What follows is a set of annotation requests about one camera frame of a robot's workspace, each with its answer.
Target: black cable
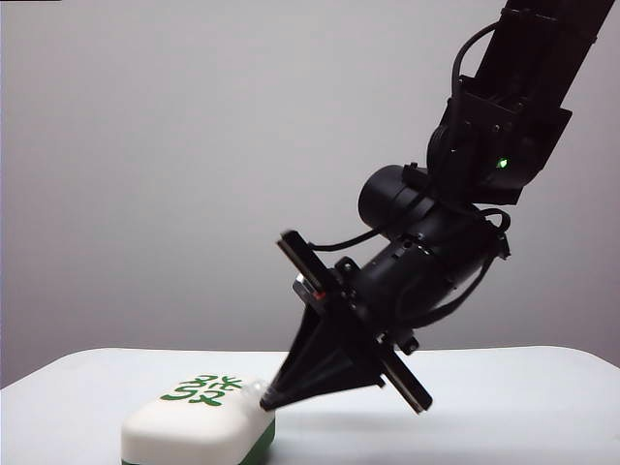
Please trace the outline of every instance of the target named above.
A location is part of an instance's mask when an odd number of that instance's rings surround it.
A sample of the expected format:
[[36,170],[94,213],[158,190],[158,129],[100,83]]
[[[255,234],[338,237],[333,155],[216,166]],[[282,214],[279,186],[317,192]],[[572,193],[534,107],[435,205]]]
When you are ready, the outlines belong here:
[[443,318],[447,317],[448,315],[451,315],[452,313],[454,313],[456,309],[460,307],[461,304],[467,299],[467,297],[469,297],[472,294],[472,292],[476,289],[478,284],[481,283],[482,278],[484,278],[484,275],[486,274],[488,269],[491,267],[491,264],[493,263],[494,260],[495,260],[495,255],[491,255],[484,261],[484,263],[482,264],[482,267],[480,268],[480,273],[478,274],[478,276],[476,276],[476,279],[472,281],[472,284],[470,284],[467,287],[467,289],[463,291],[463,293],[459,297],[455,298],[454,300],[444,305],[437,307],[436,309],[434,309],[427,315],[424,315],[422,317],[417,317],[409,321],[411,328],[417,329],[419,327],[432,325],[433,323],[437,323]]
[[478,214],[484,218],[492,215],[500,215],[502,217],[502,221],[500,222],[500,226],[497,227],[500,233],[505,233],[511,226],[511,216],[499,208],[486,208],[479,211]]
[[[450,103],[450,116],[449,116],[449,132],[448,139],[446,143],[446,151],[442,155],[439,165],[437,168],[436,175],[439,175],[442,168],[444,167],[444,162],[448,158],[448,153],[451,151],[452,145],[456,139],[456,134],[458,133],[458,115],[460,113],[461,106],[461,88],[460,88],[460,69],[461,64],[463,62],[463,57],[467,53],[472,45],[481,39],[483,36],[488,34],[489,32],[495,30],[497,28],[498,22],[494,22],[493,24],[489,24],[484,27],[476,34],[474,34],[470,39],[467,40],[465,44],[461,47],[461,49],[456,53],[456,57],[454,58],[454,62],[452,63],[452,75],[451,75],[451,103]],[[384,232],[387,228],[401,220],[407,213],[409,213],[413,208],[415,208],[420,202],[424,200],[426,195],[430,192],[430,189],[433,187],[435,178],[431,178],[424,187],[418,192],[418,194],[409,202],[409,204],[403,209],[403,211],[396,217],[391,218],[390,220],[384,222],[382,225],[379,225],[372,230],[360,234],[352,239],[345,240],[343,242],[338,242],[335,244],[328,245],[317,245],[312,242],[308,242],[308,246],[311,250],[315,252],[336,252],[338,250],[347,249],[349,247],[353,247],[354,245],[358,245],[361,242],[364,242],[380,233]]]

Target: black cylindrical motor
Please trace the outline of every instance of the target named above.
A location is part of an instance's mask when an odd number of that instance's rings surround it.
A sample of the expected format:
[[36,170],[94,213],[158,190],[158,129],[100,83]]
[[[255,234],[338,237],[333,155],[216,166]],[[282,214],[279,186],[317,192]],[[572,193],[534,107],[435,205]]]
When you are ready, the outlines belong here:
[[362,221],[388,224],[390,244],[352,279],[378,329],[412,327],[499,249],[498,229],[472,205],[425,198],[409,208],[423,183],[412,187],[402,173],[398,166],[378,170],[359,195]]

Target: white table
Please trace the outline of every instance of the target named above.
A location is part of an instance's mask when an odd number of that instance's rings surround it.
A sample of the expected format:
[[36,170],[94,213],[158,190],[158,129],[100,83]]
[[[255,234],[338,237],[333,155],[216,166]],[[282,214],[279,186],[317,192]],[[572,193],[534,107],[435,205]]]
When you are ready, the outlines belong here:
[[[284,353],[98,349],[2,390],[2,464],[120,462],[121,421],[199,371],[270,380]],[[390,385],[277,412],[268,465],[620,464],[620,369],[555,347],[405,357],[434,397],[416,416]]]

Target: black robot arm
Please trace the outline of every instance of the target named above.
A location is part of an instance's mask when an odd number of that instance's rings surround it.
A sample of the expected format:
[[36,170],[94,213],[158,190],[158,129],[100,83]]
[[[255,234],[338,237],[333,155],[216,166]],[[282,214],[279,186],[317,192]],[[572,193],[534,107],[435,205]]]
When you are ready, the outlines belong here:
[[[428,144],[428,169],[388,166],[366,182],[358,210],[371,231],[339,244],[284,232],[278,245],[299,270],[305,304],[289,355],[261,400],[272,410],[314,395],[382,386],[385,376],[420,413],[432,398],[394,348],[418,348],[414,329],[452,313],[497,257],[509,254],[510,217],[474,203],[515,204],[544,167],[571,113],[560,106],[613,0],[509,0],[498,22],[457,54],[452,92]],[[474,77],[460,75],[473,42],[493,36]],[[489,216],[500,215],[499,226]],[[327,268],[336,251],[376,234],[389,240],[359,267]],[[449,303],[456,287],[478,273]]]

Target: white tabletop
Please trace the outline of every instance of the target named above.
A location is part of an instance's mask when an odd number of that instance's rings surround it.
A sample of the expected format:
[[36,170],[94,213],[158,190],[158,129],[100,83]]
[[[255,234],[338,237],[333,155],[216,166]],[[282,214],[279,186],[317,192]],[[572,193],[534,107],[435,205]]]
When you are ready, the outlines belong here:
[[[120,461],[121,421],[199,371],[266,380],[284,353],[97,349],[2,390],[2,463]],[[416,416],[393,387],[316,397],[277,412],[268,465],[620,463],[620,369],[555,347],[404,357],[431,392]]]

